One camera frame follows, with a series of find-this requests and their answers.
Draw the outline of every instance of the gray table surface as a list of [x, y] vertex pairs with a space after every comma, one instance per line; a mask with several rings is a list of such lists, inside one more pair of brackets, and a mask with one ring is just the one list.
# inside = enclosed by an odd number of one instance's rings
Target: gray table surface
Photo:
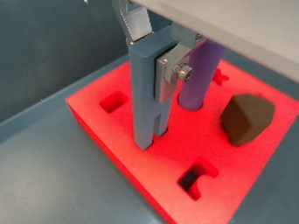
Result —
[[[298, 99], [298, 84], [227, 52], [238, 64]], [[77, 124], [66, 97], [127, 57], [0, 124], [0, 223], [165, 223]], [[298, 223], [299, 119], [231, 223]]]

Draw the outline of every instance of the white panel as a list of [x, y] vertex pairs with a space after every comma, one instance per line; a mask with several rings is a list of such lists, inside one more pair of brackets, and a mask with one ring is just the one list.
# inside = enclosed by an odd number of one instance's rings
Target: white panel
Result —
[[299, 1], [134, 1], [299, 82]]

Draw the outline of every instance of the dark gray surface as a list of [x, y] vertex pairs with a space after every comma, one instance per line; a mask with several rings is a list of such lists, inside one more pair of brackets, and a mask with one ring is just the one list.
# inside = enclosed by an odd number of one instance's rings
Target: dark gray surface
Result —
[[126, 54], [111, 0], [0, 0], [0, 122]]
[[[77, 124], [65, 102], [126, 60], [0, 124], [2, 224], [165, 223]], [[298, 223], [298, 133], [299, 119], [231, 223]]]
[[0, 125], [2, 224], [163, 223], [65, 101], [126, 60]]
[[[225, 59], [297, 100], [299, 85], [227, 50]], [[231, 223], [295, 224], [299, 221], [299, 118], [287, 132]]]

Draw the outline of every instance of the cutout slot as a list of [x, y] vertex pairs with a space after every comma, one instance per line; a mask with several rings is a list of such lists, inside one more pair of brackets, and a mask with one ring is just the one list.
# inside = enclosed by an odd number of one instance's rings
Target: cutout slot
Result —
[[99, 106], [111, 114], [127, 103], [127, 96], [117, 91], [101, 103]]
[[201, 157], [178, 180], [179, 186], [194, 200], [198, 200], [202, 196], [198, 181], [203, 175], [217, 178], [219, 170], [205, 158]]

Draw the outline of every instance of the gray wall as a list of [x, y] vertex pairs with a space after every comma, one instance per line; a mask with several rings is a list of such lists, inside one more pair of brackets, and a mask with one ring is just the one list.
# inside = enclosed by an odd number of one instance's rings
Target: gray wall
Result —
[[111, 0], [0, 0], [0, 122], [126, 53]]
[[257, 76], [263, 82], [279, 89], [287, 95], [299, 100], [298, 83], [289, 80], [282, 74], [274, 72], [271, 69], [261, 66], [255, 61], [247, 59], [238, 53], [227, 49], [223, 59], [233, 65]]

